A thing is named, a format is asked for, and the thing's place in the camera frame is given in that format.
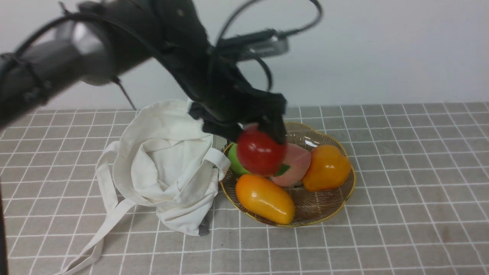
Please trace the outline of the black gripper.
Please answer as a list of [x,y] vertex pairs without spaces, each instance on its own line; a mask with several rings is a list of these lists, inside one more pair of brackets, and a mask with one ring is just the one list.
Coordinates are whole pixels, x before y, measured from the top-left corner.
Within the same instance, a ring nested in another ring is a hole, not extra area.
[[202,120],[202,131],[237,143],[243,128],[237,124],[264,118],[264,133],[279,145],[286,143],[282,94],[255,89],[236,63],[223,57],[180,58],[180,78],[191,99],[188,113]]

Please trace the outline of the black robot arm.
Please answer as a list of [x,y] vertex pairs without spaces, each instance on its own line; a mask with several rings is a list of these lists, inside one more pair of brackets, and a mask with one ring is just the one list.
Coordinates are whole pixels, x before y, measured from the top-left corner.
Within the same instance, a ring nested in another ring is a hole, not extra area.
[[236,142],[257,123],[286,141],[286,99],[255,89],[233,58],[219,56],[191,0],[81,3],[1,55],[1,128],[49,103],[77,82],[102,86],[156,59],[192,101],[203,131]]

